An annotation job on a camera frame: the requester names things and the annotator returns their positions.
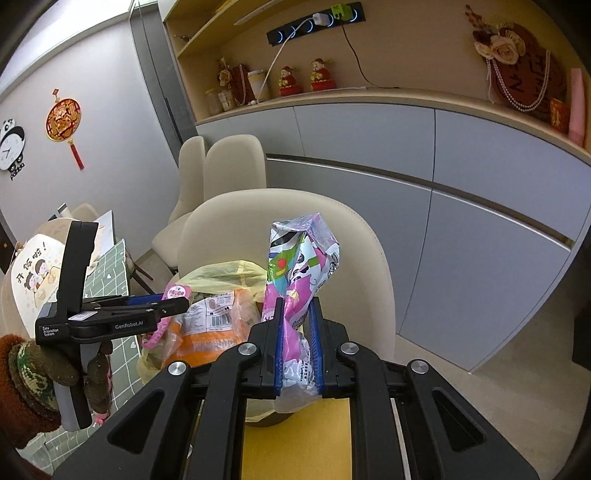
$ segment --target red tassel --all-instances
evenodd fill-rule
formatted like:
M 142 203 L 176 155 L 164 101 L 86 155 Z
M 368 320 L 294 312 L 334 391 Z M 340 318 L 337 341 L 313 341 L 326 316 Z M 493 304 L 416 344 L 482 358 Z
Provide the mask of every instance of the red tassel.
M 76 159 L 76 163 L 78 163 L 78 168 L 80 168 L 81 170 L 84 170 L 84 164 L 82 163 L 82 159 L 80 158 L 80 155 L 78 155 L 78 150 L 76 149 L 74 142 L 69 142 L 69 144 L 70 144 L 70 148 L 72 149 L 72 153 L 74 154 L 74 158 Z

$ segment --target green checkered tablecloth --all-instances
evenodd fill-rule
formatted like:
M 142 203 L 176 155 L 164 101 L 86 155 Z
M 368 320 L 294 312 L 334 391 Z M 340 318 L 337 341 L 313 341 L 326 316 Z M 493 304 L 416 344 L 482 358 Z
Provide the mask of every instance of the green checkered tablecloth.
M 98 264 L 85 281 L 84 297 L 127 295 L 128 283 L 125 267 L 125 242 L 121 240 L 99 258 Z M 111 355 L 111 414 L 127 402 L 142 387 L 136 370 L 139 345 L 135 337 L 113 340 Z M 54 469 L 66 460 L 99 427 L 96 423 L 79 432 L 39 434 L 21 450 L 21 455 L 44 472 Z

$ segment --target orange package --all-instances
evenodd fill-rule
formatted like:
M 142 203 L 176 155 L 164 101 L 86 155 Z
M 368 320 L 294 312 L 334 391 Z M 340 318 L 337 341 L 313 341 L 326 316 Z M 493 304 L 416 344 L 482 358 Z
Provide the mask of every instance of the orange package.
M 246 341 L 251 326 L 260 321 L 252 294 L 243 288 L 195 302 L 168 327 L 164 365 L 177 360 L 191 367 L 213 362 L 224 350 Z

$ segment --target cabinet door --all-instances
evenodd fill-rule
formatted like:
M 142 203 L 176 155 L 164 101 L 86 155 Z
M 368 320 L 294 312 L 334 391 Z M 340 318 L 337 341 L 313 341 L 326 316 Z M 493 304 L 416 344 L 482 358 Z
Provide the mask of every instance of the cabinet door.
M 378 103 L 295 107 L 304 155 L 433 179 L 433 109 Z
M 535 313 L 569 253 L 515 220 L 434 191 L 400 335 L 473 369 Z
M 367 173 L 290 160 L 268 160 L 267 176 L 271 187 L 334 198 L 365 219 L 388 259 L 399 328 L 417 275 L 431 190 Z
M 591 205 L 589 165 L 533 135 L 489 120 L 438 110 L 436 123 L 434 181 L 578 238 Z
M 197 135 L 205 139 L 206 147 L 210 148 L 218 140 L 233 135 L 230 130 L 230 120 L 228 118 L 222 118 L 221 120 L 215 120 L 208 124 L 197 126 Z
M 237 115 L 229 120 L 232 135 L 254 135 L 266 154 L 304 155 L 292 107 Z
M 291 107 L 231 116 L 199 125 L 197 132 L 210 147 L 221 138 L 246 134 L 257 137 L 266 154 L 304 155 L 296 114 Z

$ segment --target chair backrest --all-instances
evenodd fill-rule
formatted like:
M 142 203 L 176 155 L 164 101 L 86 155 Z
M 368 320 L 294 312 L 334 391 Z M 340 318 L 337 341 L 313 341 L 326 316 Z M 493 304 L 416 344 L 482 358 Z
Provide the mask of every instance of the chair backrest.
M 394 359 L 396 323 L 388 263 L 378 238 L 351 208 L 315 193 L 242 190 L 216 196 L 189 217 L 178 251 L 180 277 L 230 260 L 268 264 L 271 223 L 320 212 L 340 243 L 340 266 L 319 291 L 324 316 L 351 340 Z
M 83 203 L 72 210 L 72 218 L 81 222 L 94 222 L 98 217 L 98 212 L 90 203 Z
M 168 219 L 174 222 L 186 213 L 192 212 L 203 203 L 203 163 L 205 162 L 205 140 L 191 137 L 178 154 L 178 176 L 180 191 L 178 202 Z
M 233 135 L 218 140 L 203 165 L 204 199 L 227 192 L 267 188 L 265 152 L 257 137 Z

